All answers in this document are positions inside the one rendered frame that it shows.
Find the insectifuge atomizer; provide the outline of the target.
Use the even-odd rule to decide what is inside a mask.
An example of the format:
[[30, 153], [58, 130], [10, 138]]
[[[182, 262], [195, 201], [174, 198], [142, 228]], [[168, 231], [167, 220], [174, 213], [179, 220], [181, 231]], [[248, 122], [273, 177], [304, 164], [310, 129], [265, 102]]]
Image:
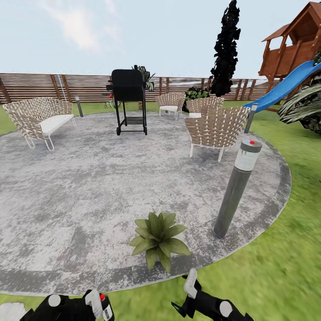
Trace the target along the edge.
[[104, 310], [103, 310], [104, 321], [115, 321], [115, 315], [113, 314], [113, 311], [111, 309], [111, 303], [110, 303], [110, 300], [108, 299], [108, 296], [102, 293], [100, 295], [100, 300], [101, 300], [102, 306], [104, 307]]

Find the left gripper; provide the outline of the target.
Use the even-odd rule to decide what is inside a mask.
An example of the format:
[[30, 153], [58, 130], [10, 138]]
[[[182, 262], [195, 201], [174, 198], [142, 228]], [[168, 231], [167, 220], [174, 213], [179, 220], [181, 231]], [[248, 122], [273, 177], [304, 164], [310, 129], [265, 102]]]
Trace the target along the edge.
[[86, 305], [85, 303], [85, 297], [91, 291], [92, 289], [88, 289], [82, 298], [76, 298], [75, 312], [70, 321], [95, 321], [96, 317], [93, 314], [92, 307], [90, 305]]

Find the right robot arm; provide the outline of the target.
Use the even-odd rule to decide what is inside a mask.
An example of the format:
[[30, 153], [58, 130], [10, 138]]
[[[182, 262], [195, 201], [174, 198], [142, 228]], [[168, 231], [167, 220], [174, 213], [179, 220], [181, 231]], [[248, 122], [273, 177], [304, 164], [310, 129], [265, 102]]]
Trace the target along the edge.
[[254, 321], [254, 318], [248, 313], [243, 316], [229, 300], [223, 300], [202, 291], [197, 276], [197, 270], [194, 268], [187, 275], [182, 275], [186, 279], [183, 289], [188, 295], [183, 306], [176, 310], [184, 318], [188, 315], [193, 319], [194, 312], [197, 310], [212, 321], [223, 321], [223, 319], [227, 321]]

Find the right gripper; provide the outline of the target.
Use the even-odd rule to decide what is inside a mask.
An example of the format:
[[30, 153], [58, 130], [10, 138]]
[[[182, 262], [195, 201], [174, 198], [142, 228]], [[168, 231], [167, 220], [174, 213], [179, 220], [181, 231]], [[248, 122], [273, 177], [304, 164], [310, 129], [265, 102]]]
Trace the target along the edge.
[[[187, 278], [187, 275], [182, 275], [183, 278]], [[202, 291], [202, 286], [196, 280], [196, 284], [194, 285], [195, 289], [198, 291], [196, 294], [196, 298], [186, 297], [186, 300], [181, 308], [177, 308], [176, 310], [181, 314], [184, 318], [188, 315], [193, 319], [195, 310], [199, 311], [202, 314], [205, 314], [204, 311], [204, 300], [208, 293]]]

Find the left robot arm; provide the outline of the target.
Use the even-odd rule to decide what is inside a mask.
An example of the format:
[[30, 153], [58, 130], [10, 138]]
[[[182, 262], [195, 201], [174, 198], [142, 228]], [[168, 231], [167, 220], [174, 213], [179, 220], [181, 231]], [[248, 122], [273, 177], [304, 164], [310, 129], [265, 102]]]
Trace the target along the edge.
[[35, 311], [29, 309], [19, 321], [95, 321], [103, 316], [103, 310], [96, 288], [76, 299], [54, 293]]

